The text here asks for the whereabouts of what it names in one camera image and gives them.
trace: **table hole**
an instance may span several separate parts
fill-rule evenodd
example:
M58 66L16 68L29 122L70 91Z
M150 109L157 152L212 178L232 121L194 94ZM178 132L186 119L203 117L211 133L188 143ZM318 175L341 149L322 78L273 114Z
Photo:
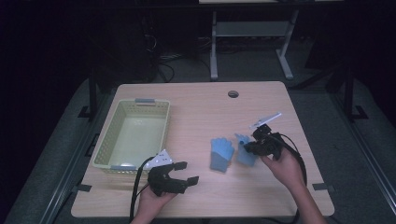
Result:
M231 98L236 98L239 96L239 93L237 91L229 91L228 96L230 96Z

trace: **table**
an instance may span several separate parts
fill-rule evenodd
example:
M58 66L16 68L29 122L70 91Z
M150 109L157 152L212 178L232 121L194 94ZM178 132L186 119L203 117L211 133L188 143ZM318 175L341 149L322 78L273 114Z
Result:
M331 2L343 0L316 0L315 2ZM268 3L273 4L275 0L200 0L200 4L232 4L232 3ZM286 79L293 79L286 59L286 51L289 47L291 35L299 14L298 9L294 9L288 21L217 21L217 12L213 12L212 21L212 46L210 52L210 79L219 78L216 37L217 36L284 36L285 41L280 49L276 50L276 57L282 67Z
M231 98L229 91L239 96ZM208 82L121 85L109 109L103 130L109 125L117 102L128 98L165 99L171 103L166 149L174 161L186 161L183 171L173 178L200 176L196 186L178 195L165 206L159 217L287 217L294 216L296 205L288 190L265 165L256 161L246 167L235 161L235 133L251 135L249 125L260 117L280 111L271 121L273 132L290 137L304 159L308 188L324 216L334 212L327 190L314 190L323 183L303 128L290 97L281 82ZM104 137L101 132L98 142ZM226 174L209 169L210 140L225 137L232 141L235 153ZM82 180L92 186L79 191L72 207L75 217L128 217L134 176L110 175L92 166ZM146 183L141 179L141 186Z

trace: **human hand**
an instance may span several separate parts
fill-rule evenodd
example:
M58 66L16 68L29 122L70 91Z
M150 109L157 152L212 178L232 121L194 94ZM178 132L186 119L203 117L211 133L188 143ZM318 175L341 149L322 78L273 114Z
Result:
M282 148L279 160L261 156L262 161L274 174L274 177L289 190L304 186L300 164L287 149Z
M164 192L161 197L155 195L150 187L140 193L139 207L131 224L149 224L177 194Z

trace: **basket handle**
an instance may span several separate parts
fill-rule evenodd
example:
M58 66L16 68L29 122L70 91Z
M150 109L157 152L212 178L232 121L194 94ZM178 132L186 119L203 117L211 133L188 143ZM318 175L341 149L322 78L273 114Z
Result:
M137 98L134 100L136 102L136 105L151 105L154 106L155 105L155 100L154 99L143 99L143 98Z
M110 167L110 170L119 170L119 171L136 171L137 167L135 166L118 166L118 165L112 165Z

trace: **light green basket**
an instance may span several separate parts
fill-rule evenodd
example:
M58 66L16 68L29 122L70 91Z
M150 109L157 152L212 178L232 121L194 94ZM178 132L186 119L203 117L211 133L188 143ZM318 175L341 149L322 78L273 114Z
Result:
M165 100L119 101L98 143L93 166L106 173L135 174L147 158L165 148L169 109L170 103Z

